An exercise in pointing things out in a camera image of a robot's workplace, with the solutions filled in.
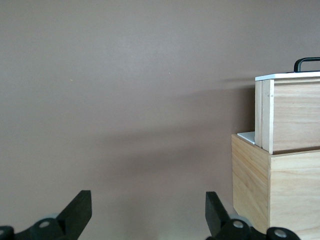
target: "wooden box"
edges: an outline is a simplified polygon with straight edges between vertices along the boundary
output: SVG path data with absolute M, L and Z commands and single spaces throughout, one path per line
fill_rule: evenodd
M 271 154 L 320 147 L 320 72 L 255 78 L 255 144 Z
M 260 232 L 320 239 L 320 150 L 270 154 L 232 135 L 233 206 Z

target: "screw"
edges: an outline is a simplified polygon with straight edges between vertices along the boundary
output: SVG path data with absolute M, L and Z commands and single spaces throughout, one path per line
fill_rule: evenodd
M 42 223 L 39 224 L 39 228 L 45 228 L 49 226 L 50 222 L 49 221 L 43 221 Z
M 286 238 L 287 237 L 287 234 L 284 231 L 282 231 L 281 229 L 274 230 L 274 234 L 277 235 L 280 238 Z
M 241 221 L 236 220 L 233 222 L 233 226 L 235 226 L 238 229 L 242 229 L 244 227 L 244 224 Z

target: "gray wall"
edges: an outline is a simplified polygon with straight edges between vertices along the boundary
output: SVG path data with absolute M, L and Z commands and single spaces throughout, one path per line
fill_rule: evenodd
M 319 9 L 1 0 L 0 225 L 90 189 L 80 239 L 205 239 L 206 191 L 234 213 L 231 134 L 254 129 L 254 78 L 320 55 Z

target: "white lid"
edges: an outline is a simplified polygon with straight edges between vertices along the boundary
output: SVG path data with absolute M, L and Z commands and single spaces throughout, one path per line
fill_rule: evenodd
M 270 75 L 257 76 L 256 81 L 268 79 L 296 79 L 296 78 L 316 78 L 320 77 L 320 71 L 305 71 L 305 72 L 288 72 L 288 73 L 274 73 Z

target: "black handle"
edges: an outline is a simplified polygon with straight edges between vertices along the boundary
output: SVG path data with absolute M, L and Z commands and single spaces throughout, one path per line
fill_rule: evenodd
M 315 57 L 305 57 L 305 58 L 301 58 L 299 60 L 297 60 L 294 64 L 294 68 L 293 71 L 295 73 L 301 72 L 301 64 L 303 62 L 314 62 L 314 61 L 320 61 L 320 57 L 319 56 L 315 56 Z

